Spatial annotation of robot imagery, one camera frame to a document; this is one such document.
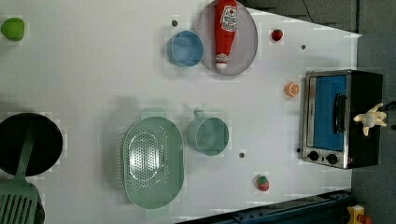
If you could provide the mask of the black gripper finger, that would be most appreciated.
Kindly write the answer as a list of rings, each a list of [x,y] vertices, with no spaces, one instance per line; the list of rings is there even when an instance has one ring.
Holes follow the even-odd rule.
[[[385,104],[385,105],[381,106],[380,110],[381,111],[385,111],[385,112],[395,111],[396,110],[396,101],[392,101],[392,102],[390,102],[388,104]]]

